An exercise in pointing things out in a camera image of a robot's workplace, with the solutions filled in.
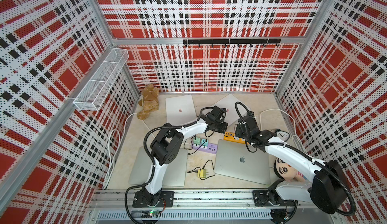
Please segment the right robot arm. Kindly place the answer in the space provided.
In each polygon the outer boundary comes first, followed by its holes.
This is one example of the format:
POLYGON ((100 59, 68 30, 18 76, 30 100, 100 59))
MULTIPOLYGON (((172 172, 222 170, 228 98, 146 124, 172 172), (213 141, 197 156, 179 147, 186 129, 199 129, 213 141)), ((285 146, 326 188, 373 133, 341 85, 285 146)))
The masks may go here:
POLYGON ((278 132, 260 130, 253 113, 238 119, 235 134, 252 147, 279 158, 301 172, 311 181, 311 186, 302 187, 302 191, 320 210, 347 217, 355 215, 356 201, 337 161, 314 158, 282 140, 278 132))

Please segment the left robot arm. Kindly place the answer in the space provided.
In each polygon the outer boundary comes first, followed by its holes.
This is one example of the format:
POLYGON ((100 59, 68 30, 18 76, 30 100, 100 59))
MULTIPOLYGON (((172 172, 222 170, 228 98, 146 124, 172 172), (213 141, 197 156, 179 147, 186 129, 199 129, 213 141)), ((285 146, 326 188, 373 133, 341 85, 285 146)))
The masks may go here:
POLYGON ((225 108, 214 106, 203 110, 210 112, 201 113, 194 121, 183 125, 166 123, 146 134, 144 149, 152 164, 147 181, 141 185, 141 192, 149 202, 159 198, 166 169, 177 157, 181 144, 186 139, 207 131, 221 134, 226 132, 228 123, 225 122, 225 108))

